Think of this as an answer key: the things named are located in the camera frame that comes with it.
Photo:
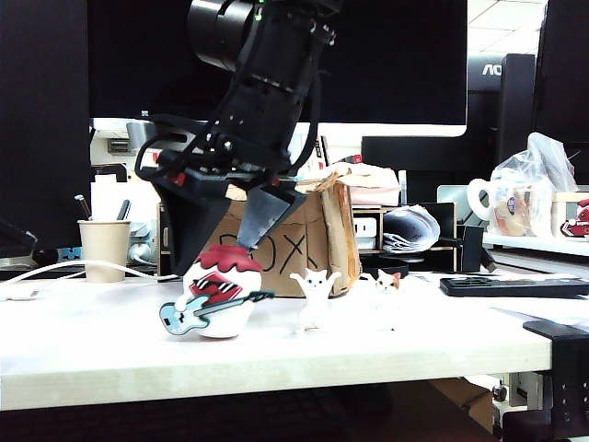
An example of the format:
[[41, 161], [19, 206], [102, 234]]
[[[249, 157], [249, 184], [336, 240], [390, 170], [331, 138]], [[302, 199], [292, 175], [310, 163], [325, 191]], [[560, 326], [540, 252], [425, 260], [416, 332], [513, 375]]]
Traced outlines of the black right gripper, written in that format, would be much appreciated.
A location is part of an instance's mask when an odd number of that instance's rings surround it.
[[296, 124], [296, 118], [156, 119], [162, 136], [156, 191], [167, 212], [173, 273], [190, 269], [222, 221], [229, 185], [250, 189], [237, 234], [246, 250], [256, 249], [305, 201], [295, 180], [267, 183], [297, 171], [289, 152]]

